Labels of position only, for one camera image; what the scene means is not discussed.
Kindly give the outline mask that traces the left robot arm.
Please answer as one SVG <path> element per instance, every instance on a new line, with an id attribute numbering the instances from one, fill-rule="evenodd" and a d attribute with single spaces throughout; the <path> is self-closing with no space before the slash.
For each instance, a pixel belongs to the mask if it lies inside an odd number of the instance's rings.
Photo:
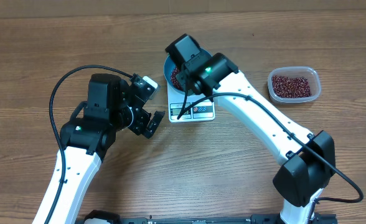
<path id="1" fill-rule="evenodd" d="M 81 102 L 60 131 L 63 149 L 34 223 L 75 223 L 90 182 L 98 172 L 116 133 L 126 128 L 151 138 L 165 113 L 144 110 L 158 91 L 151 78 L 135 74 L 128 81 L 96 73 Z"/>

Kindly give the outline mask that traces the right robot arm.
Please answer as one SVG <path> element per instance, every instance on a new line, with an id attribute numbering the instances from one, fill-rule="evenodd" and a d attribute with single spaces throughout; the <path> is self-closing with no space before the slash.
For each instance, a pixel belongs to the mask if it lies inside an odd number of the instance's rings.
<path id="1" fill-rule="evenodd" d="M 205 95 L 238 118 L 259 138 L 280 166 L 273 185 L 284 198 L 277 215 L 252 215 L 252 223 L 337 223 L 314 207 L 334 175 L 333 138 L 313 134 L 291 121 L 258 93 L 225 55 L 210 55 L 184 34 L 165 49 L 180 70 L 177 81 L 188 95 Z"/>

